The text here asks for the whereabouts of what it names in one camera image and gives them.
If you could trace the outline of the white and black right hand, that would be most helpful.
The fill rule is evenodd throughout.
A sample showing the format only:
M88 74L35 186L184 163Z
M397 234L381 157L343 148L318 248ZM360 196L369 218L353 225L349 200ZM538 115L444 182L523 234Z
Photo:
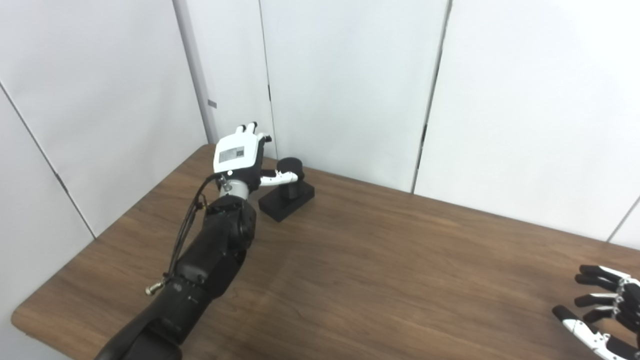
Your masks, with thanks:
M595 324L604 319L616 321L639 339L640 287L639 280L628 273L600 265L582 264L574 276L576 283L596 286L606 292L592 292L574 299L578 308L590 307L582 316L564 305L552 308L552 314L576 339L601 360L637 360L639 345L631 345L610 333L602 332Z

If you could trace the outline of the white and black left hand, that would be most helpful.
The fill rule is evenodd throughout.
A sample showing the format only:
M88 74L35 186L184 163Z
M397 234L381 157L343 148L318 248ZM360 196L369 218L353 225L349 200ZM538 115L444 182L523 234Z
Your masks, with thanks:
M255 121L242 124L215 146L212 165L221 196L247 200L260 187L288 185L304 179L302 170L263 168L265 145L273 139L268 133L256 132L257 127Z

